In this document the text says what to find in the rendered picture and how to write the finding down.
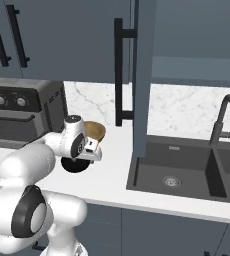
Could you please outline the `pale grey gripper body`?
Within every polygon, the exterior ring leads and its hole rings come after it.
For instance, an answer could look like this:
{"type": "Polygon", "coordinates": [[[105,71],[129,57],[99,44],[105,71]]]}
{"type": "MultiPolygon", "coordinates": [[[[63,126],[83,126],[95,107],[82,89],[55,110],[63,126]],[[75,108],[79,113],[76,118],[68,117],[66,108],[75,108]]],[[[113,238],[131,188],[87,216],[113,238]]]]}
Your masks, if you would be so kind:
{"type": "Polygon", "coordinates": [[[102,159],[102,150],[98,147],[93,152],[88,152],[86,149],[78,156],[78,159],[89,160],[89,161],[100,161],[102,159]]]}

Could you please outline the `black bowl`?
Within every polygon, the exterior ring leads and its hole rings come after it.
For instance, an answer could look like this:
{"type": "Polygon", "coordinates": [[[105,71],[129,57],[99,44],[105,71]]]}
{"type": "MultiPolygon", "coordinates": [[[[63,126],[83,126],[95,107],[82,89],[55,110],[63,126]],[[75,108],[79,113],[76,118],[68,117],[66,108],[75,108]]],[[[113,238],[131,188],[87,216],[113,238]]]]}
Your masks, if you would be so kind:
{"type": "Polygon", "coordinates": [[[80,173],[89,167],[90,161],[84,159],[73,160],[71,158],[62,157],[61,165],[67,172],[80,173]]]}

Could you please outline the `brown wooden bowl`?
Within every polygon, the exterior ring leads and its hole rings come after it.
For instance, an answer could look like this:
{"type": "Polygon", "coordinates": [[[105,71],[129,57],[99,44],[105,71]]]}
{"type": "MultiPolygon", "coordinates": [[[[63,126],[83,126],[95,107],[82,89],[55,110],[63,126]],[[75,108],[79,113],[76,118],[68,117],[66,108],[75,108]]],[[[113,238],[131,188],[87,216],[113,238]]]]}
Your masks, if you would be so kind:
{"type": "Polygon", "coordinates": [[[106,134],[106,128],[98,122],[85,121],[85,130],[88,137],[101,142],[106,134]]]}

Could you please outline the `open grey-blue cabinet door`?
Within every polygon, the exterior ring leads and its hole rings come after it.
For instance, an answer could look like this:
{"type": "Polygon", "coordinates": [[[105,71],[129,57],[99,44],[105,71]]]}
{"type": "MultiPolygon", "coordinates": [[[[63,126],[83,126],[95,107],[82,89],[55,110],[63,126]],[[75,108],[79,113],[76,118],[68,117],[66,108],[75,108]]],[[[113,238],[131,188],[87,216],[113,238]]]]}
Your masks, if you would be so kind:
{"type": "Polygon", "coordinates": [[[145,155],[157,0],[135,0],[133,46],[133,154],[145,155]]]}

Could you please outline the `dark grey toaster oven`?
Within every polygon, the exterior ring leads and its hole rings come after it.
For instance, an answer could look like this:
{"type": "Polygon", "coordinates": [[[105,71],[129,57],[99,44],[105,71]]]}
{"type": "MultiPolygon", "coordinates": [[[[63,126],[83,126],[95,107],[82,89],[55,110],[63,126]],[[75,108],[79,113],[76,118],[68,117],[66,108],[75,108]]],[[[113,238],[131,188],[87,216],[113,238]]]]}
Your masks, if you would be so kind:
{"type": "Polygon", "coordinates": [[[49,132],[64,129],[67,104],[62,81],[0,78],[0,117],[28,118],[30,122],[0,120],[0,148],[19,149],[49,132]],[[17,99],[26,100],[21,107],[17,99]]]}

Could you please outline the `dark grey double sink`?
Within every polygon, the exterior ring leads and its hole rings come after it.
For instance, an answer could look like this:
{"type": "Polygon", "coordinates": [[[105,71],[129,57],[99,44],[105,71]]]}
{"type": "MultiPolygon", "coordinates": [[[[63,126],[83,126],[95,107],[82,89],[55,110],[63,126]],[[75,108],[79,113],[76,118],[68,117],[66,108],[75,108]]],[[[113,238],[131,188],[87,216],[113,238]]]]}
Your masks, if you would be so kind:
{"type": "Polygon", "coordinates": [[[127,188],[230,203],[230,142],[149,135],[146,155],[131,158],[127,188]]]}

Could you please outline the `black sink faucet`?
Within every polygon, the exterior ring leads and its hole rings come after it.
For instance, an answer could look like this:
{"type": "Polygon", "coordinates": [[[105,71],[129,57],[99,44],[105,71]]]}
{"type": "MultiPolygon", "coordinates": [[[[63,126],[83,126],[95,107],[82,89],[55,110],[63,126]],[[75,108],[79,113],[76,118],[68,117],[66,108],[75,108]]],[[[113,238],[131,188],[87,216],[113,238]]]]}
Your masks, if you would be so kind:
{"type": "Polygon", "coordinates": [[[223,119],[227,110],[227,105],[230,105],[230,94],[227,94],[222,100],[219,114],[216,122],[213,125],[213,130],[209,140],[209,144],[211,146],[217,146],[220,138],[230,139],[230,132],[223,131],[223,119]]]}

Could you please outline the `open wall cabinet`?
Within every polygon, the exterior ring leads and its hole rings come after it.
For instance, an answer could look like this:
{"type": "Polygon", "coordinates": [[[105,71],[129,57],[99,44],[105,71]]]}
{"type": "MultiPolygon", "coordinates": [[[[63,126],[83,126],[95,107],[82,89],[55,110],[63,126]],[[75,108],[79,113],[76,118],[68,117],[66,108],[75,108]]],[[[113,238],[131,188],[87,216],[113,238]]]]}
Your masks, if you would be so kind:
{"type": "Polygon", "coordinates": [[[152,81],[230,87],[230,0],[157,0],[152,81]]]}

